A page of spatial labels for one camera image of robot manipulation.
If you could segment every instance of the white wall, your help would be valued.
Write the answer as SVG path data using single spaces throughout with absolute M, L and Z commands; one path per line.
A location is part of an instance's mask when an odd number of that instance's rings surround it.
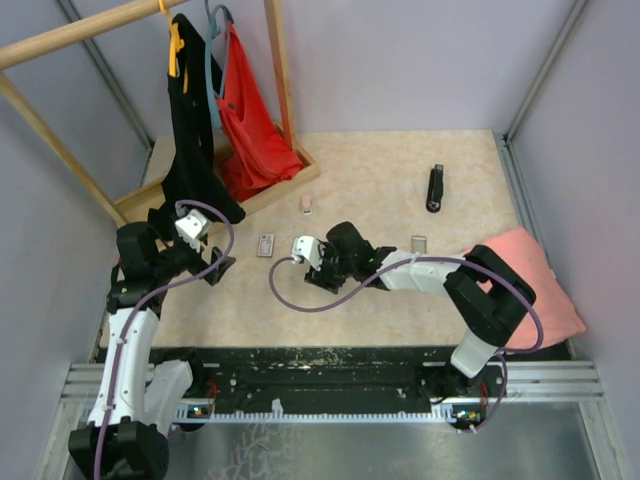
M 87 16 L 125 0 L 75 0 Z M 279 116 L 262 0 L 229 0 L 266 103 Z M 283 0 L 302 131 L 504 131 L 573 0 Z M 176 7 L 201 34 L 203 2 Z M 98 37 L 154 135 L 171 132 L 162 15 Z
M 5 2 L 0 45 L 61 24 L 53 2 Z M 7 74 L 109 194 L 137 185 L 145 153 L 81 47 Z M 0 159 L 0 476 L 30 479 L 69 364 L 95 340 L 115 224 L 1 96 Z
M 545 246 L 640 478 L 640 2 L 591 2 L 516 140 Z

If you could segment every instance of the black garment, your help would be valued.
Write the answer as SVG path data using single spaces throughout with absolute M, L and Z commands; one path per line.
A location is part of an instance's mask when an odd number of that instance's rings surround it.
M 149 209 L 148 221 L 162 235 L 171 239 L 172 216 L 177 200 L 199 200 L 220 210 L 231 223 L 239 223 L 245 212 L 233 199 L 227 187 L 213 173 L 213 134 L 207 104 L 204 74 L 204 40 L 187 18 L 178 14 L 178 24 L 184 47 L 178 52 L 179 75 L 169 78 L 171 122 L 176 155 L 171 170 L 162 181 L 165 203 Z M 187 93 L 183 93 L 184 72 L 187 70 Z M 220 89 L 222 71 L 215 59 L 211 62 L 214 88 Z M 212 221 L 218 217 L 202 212 Z

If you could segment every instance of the pink cushion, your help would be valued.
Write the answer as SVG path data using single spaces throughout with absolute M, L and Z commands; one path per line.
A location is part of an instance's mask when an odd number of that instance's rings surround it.
M 573 303 L 554 278 L 542 248 L 524 228 L 510 230 L 483 243 L 500 255 L 536 292 L 533 308 L 544 329 L 541 348 L 586 331 Z M 535 324 L 531 315 L 527 315 L 509 339 L 507 347 L 529 348 L 536 338 Z

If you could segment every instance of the wooden rod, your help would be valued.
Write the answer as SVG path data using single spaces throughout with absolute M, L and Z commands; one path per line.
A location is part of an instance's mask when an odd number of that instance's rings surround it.
M 100 202 L 104 209 L 113 217 L 116 223 L 124 225 L 129 223 L 127 217 L 114 205 L 114 203 L 102 191 L 100 186 L 91 178 L 89 173 L 73 156 L 62 140 L 51 130 L 49 125 L 40 116 L 38 111 L 29 103 L 26 97 L 9 80 L 4 72 L 0 72 L 0 92 L 7 98 L 13 108 L 22 115 L 22 118 L 33 128 L 49 147 L 69 167 L 76 177 L 89 189 L 89 192 Z
M 188 0 L 164 0 L 165 8 Z M 160 11 L 158 0 L 133 0 L 106 12 L 0 48 L 0 70 L 81 42 Z
M 269 40 L 271 42 L 273 69 L 276 74 L 284 139 L 289 147 L 294 148 L 296 122 L 293 115 L 289 62 L 287 61 L 287 46 L 282 24 L 282 5 L 280 0 L 264 0 L 264 10 L 267 16 L 267 28 L 269 29 Z

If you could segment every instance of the clothes hanger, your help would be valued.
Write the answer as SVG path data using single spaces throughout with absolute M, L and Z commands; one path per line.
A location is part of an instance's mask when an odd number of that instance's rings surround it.
M 211 125 L 213 128 L 222 128 L 222 122 L 220 121 L 220 112 L 218 111 L 218 105 L 216 99 L 224 97 L 224 84 L 227 76 L 227 64 L 229 62 L 229 45 L 231 44 L 231 33 L 229 25 L 233 23 L 233 17 L 229 9 L 222 4 L 218 4 L 213 7 L 213 11 L 209 11 L 209 0 L 204 0 L 204 8 L 207 11 L 207 17 L 209 18 L 209 27 L 207 28 L 207 36 L 204 39 L 204 74 L 207 88 L 207 102 L 209 104 L 209 115 L 211 116 Z M 222 10 L 224 13 L 225 26 L 227 27 L 225 36 L 225 55 L 224 65 L 222 66 L 222 79 L 220 80 L 220 92 L 216 92 L 213 89 L 213 78 L 211 75 L 211 43 L 213 39 L 222 33 L 220 27 L 216 22 L 216 14 L 218 10 Z
M 164 0 L 158 0 L 158 6 L 160 7 L 160 11 L 167 17 L 167 23 L 169 24 L 169 33 L 171 35 L 171 40 L 169 41 L 169 75 L 176 78 L 178 76 L 176 68 L 176 58 L 178 52 L 184 47 L 184 40 L 180 38 L 178 24 L 171 21 L 171 10 L 165 8 Z M 184 93 L 186 93 L 187 85 L 187 71 L 185 70 L 183 88 Z

